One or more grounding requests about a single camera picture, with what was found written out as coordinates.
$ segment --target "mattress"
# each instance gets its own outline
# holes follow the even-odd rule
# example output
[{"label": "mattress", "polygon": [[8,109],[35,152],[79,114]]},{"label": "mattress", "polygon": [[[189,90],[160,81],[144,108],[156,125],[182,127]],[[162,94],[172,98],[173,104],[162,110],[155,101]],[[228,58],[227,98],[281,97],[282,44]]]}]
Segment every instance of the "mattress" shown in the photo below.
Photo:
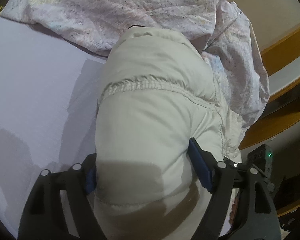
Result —
[{"label": "mattress", "polygon": [[0,17],[0,220],[14,237],[40,171],[96,151],[104,63],[40,25]]}]

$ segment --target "white bed sheet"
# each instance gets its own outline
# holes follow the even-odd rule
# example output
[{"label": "white bed sheet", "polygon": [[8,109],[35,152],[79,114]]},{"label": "white bed sheet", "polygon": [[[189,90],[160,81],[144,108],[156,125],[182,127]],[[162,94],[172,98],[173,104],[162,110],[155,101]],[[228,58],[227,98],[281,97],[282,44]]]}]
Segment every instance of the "white bed sheet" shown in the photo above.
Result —
[{"label": "white bed sheet", "polygon": [[0,220],[14,237],[40,171],[95,152],[104,62],[40,26],[0,18]]}]

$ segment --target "metal rivet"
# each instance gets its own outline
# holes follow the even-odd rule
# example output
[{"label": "metal rivet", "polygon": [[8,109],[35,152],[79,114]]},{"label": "metal rivet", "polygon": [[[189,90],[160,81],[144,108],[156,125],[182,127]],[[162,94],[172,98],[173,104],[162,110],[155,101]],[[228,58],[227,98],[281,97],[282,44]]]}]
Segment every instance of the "metal rivet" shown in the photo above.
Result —
[{"label": "metal rivet", "polygon": [[76,163],[75,165],[72,166],[72,169],[74,169],[75,171],[78,171],[81,169],[81,164],[80,163]]},{"label": "metal rivet", "polygon": [[224,169],[227,166],[224,162],[218,162],[217,165],[221,169]]},{"label": "metal rivet", "polygon": [[47,176],[49,174],[49,170],[41,171],[41,176]]},{"label": "metal rivet", "polygon": [[251,169],[250,169],[250,172],[251,172],[252,174],[254,174],[254,175],[257,175],[257,174],[258,174],[258,170],[255,169],[255,168],[251,168]]}]

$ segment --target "jacket seam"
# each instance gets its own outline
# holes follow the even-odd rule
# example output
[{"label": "jacket seam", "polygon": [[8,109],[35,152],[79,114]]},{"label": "jacket seam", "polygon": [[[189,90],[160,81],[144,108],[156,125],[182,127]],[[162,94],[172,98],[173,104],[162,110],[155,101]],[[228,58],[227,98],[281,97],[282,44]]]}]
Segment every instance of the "jacket seam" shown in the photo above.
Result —
[{"label": "jacket seam", "polygon": [[108,86],[107,89],[101,94],[98,100],[98,105],[101,105],[102,101],[118,92],[129,92],[135,90],[166,90],[170,92],[176,92],[184,97],[188,98],[191,102],[213,110],[213,103],[209,103],[206,100],[193,95],[183,87],[167,82],[167,81],[155,81],[155,80],[143,80],[143,81],[122,81],[122,84],[113,83]]}]

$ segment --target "wall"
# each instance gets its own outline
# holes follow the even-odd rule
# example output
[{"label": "wall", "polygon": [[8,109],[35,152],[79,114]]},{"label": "wall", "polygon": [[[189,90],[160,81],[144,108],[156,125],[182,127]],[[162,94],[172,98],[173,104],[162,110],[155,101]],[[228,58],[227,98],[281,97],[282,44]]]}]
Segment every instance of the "wall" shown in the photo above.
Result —
[{"label": "wall", "polygon": [[234,1],[252,22],[260,50],[282,39],[300,26],[298,0]]}]

